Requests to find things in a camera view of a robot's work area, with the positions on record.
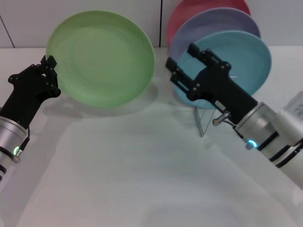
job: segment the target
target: blue plate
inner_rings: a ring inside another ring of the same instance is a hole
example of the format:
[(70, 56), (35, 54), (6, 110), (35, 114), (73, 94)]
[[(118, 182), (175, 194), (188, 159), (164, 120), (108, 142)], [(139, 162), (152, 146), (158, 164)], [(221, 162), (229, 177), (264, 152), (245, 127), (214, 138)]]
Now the blue plate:
[[(267, 45), (258, 37), (242, 31), (224, 31), (209, 35), (195, 44), (201, 49), (211, 49), (223, 61), (232, 65), (230, 77), (248, 94), (253, 95), (267, 80), (271, 69), (271, 54)], [(196, 58), (183, 52), (179, 67), (192, 79), (205, 68)], [(175, 91), (183, 102), (201, 108), (213, 108), (206, 101), (192, 102), (177, 86)]]

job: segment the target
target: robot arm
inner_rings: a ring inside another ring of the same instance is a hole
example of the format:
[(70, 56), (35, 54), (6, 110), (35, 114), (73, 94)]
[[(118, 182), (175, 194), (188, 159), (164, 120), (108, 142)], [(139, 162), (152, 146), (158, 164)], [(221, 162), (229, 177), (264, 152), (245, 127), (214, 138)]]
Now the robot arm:
[(55, 66), (53, 56), (44, 56), (41, 64), (9, 77), (14, 90), (0, 109), (0, 181), (28, 143), (29, 124), (42, 102), (61, 93)]
[(166, 68), (170, 80), (191, 101), (204, 99), (222, 115), (213, 120), (217, 126), (229, 119), (247, 149), (256, 148), (292, 181), (303, 189), (303, 92), (301, 91), (279, 113), (248, 95), (229, 77), (230, 63), (222, 61), (211, 50), (200, 51), (191, 44), (187, 51), (206, 68), (191, 79), (172, 59)]

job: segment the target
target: purple plate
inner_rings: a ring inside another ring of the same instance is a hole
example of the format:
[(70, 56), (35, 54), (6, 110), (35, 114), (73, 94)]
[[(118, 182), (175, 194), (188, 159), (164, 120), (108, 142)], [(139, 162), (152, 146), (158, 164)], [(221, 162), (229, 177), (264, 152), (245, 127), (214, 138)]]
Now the purple plate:
[(260, 38), (259, 28), (250, 15), (233, 8), (214, 8), (184, 23), (173, 39), (169, 56), (177, 61), (190, 43), (226, 30), (244, 31)]

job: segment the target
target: blue led light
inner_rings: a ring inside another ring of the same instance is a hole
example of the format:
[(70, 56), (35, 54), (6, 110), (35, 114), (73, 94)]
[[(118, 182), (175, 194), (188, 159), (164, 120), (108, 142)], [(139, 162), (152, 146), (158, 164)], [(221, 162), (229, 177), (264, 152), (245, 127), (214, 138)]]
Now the blue led light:
[(253, 145), (254, 148), (258, 147), (257, 143), (255, 141), (253, 141), (253, 140), (249, 140), (248, 143), (250, 143), (251, 145)]

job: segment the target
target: white wall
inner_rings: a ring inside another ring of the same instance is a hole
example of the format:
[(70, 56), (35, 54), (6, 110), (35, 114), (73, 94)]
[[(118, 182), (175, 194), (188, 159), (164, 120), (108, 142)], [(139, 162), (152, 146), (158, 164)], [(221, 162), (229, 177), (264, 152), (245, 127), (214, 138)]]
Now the white wall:
[(9, 37), (4, 29), (3, 24), (0, 21), (0, 48), (9, 48), (13, 47), (11, 44)]
[(159, 45), (161, 0), (0, 0), (0, 15), (16, 47), (45, 47), (55, 27), (86, 10), (108, 9), (129, 17)]
[[(181, 0), (163, 0), (161, 46)], [(247, 0), (268, 45), (303, 45), (302, 0)], [(161, 0), (0, 0), (0, 15), (16, 47), (44, 47), (53, 29), (68, 16), (90, 9), (109, 9), (135, 21), (159, 45)], [(0, 47), (11, 47), (0, 26)]]
[[(166, 29), (173, 9), (181, 0), (163, 0), (161, 45), (167, 45)], [(246, 0), (262, 39), (271, 46), (303, 45), (303, 0)]]

